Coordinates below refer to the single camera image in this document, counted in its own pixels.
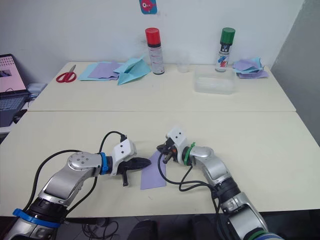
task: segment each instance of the red scissors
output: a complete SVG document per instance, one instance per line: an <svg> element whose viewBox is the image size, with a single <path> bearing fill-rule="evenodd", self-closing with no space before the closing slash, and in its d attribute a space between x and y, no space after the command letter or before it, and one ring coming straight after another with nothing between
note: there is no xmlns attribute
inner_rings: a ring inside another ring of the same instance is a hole
<svg viewBox="0 0 320 240"><path fill-rule="evenodd" d="M58 83L71 83L71 82L73 82L77 78L77 75L74 73L75 68L76 68L76 65L73 65L73 67L70 69L70 71L62 73L55 80Z"/></svg>

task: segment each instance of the red cap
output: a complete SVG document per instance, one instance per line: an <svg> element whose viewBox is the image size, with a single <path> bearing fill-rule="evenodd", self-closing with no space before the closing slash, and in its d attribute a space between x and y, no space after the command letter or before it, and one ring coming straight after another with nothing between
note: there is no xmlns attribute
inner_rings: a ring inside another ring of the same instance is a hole
<svg viewBox="0 0 320 240"><path fill-rule="evenodd" d="M160 31L158 28L149 27L145 30L146 41L151 45L158 45L160 41Z"/></svg>

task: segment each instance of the laptop screen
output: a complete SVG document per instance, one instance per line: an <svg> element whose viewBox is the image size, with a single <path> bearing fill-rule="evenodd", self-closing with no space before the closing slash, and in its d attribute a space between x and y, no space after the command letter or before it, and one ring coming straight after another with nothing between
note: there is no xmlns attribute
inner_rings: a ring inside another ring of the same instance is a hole
<svg viewBox="0 0 320 240"><path fill-rule="evenodd" d="M0 93L26 90L11 55L0 56Z"/></svg>

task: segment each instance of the green cap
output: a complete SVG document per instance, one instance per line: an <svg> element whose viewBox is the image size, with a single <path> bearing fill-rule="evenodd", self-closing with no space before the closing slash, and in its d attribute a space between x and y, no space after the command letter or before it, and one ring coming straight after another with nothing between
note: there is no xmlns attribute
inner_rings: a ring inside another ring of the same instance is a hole
<svg viewBox="0 0 320 240"><path fill-rule="evenodd" d="M236 30L231 27L224 27L222 29L220 42L224 44L232 44L234 41Z"/></svg>

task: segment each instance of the laptop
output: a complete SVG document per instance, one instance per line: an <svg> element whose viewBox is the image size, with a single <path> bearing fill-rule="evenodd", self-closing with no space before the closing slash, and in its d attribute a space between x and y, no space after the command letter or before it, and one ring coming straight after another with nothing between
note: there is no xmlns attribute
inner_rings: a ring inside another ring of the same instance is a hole
<svg viewBox="0 0 320 240"><path fill-rule="evenodd" d="M10 126L29 95L13 55L0 55L0 128Z"/></svg>

